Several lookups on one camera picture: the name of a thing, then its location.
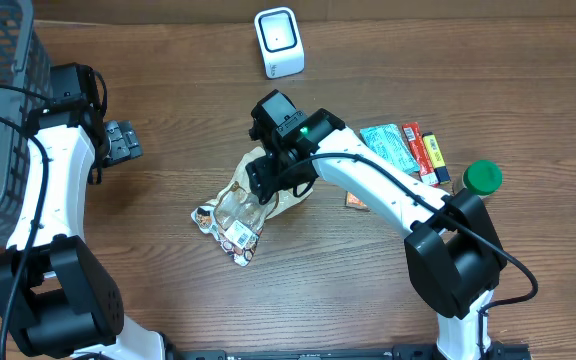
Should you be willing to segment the red candy stick packet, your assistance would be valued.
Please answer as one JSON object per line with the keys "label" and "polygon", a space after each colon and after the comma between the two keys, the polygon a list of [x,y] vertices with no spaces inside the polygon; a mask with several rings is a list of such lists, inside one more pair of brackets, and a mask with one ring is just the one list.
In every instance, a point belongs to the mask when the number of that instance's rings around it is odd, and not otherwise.
{"label": "red candy stick packet", "polygon": [[438,187],[439,180],[423,143],[419,125],[416,122],[407,123],[402,126],[402,129],[407,138],[411,154],[419,165],[418,173],[421,181],[426,185]]}

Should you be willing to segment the teal tissue packet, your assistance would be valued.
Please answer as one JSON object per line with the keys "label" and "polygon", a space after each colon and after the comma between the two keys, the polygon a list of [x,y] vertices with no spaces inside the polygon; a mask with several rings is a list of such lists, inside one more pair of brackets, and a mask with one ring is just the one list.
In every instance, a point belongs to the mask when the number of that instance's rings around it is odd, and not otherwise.
{"label": "teal tissue packet", "polygon": [[412,174],[420,170],[419,164],[404,143],[396,125],[385,124],[362,128],[360,135],[373,152],[400,171]]}

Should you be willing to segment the beige snack bag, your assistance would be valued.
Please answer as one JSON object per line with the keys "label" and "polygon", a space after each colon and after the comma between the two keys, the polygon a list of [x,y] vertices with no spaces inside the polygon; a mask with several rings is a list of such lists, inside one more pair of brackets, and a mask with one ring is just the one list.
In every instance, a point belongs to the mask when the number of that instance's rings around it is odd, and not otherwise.
{"label": "beige snack bag", "polygon": [[191,219],[205,235],[211,235],[220,248],[239,266],[246,267],[253,259],[264,222],[304,201],[312,189],[299,185],[295,197],[291,190],[282,190],[261,205],[249,186],[246,165],[265,154],[261,147],[246,153],[228,185],[214,199],[198,206]]}

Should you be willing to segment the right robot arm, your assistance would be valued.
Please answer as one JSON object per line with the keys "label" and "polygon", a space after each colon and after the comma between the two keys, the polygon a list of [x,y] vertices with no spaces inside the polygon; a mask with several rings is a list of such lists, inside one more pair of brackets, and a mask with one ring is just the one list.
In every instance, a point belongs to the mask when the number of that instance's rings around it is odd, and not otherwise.
{"label": "right robot arm", "polygon": [[301,196],[321,178],[354,194],[404,240],[410,281],[438,316],[439,359],[488,359],[492,342],[480,317],[506,259],[481,198],[454,196],[388,163],[331,112],[306,115],[274,90],[251,112],[249,136],[264,156],[246,166],[262,204],[281,190]]}

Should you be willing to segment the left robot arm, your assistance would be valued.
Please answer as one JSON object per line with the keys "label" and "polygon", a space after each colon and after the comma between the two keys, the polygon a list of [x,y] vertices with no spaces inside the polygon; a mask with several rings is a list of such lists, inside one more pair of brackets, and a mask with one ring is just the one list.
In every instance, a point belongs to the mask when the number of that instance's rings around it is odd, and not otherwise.
{"label": "left robot arm", "polygon": [[167,338],[124,310],[118,285],[88,248],[88,185],[104,169],[142,156],[128,121],[105,121],[102,75],[78,63],[55,66],[53,93],[14,129],[29,148],[20,216],[0,254],[0,358],[14,340],[28,357],[175,359]]}

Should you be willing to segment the yellow marker pen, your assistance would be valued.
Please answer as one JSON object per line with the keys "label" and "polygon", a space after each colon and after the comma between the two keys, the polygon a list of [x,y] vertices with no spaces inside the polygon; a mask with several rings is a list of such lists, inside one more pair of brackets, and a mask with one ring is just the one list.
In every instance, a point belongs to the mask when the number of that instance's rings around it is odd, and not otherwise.
{"label": "yellow marker pen", "polygon": [[438,182],[440,184],[448,184],[451,181],[451,177],[447,170],[436,136],[432,132],[427,132],[422,135],[422,140],[426,151],[428,152]]}

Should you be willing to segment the green lid jar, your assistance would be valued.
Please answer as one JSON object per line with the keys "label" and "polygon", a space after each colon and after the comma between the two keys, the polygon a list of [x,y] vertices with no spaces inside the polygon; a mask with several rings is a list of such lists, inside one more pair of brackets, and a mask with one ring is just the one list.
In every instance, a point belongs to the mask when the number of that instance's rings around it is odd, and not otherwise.
{"label": "green lid jar", "polygon": [[453,193],[467,189],[472,194],[486,198],[500,189],[503,174],[500,167],[489,160],[478,160],[468,166],[453,184]]}

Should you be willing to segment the orange snack packet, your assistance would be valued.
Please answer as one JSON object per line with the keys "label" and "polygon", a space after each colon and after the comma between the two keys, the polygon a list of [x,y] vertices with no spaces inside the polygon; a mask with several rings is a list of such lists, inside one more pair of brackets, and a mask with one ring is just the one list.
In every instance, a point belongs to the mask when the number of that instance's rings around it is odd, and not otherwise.
{"label": "orange snack packet", "polygon": [[364,202],[350,192],[346,193],[345,206],[363,211],[369,210],[369,207]]}

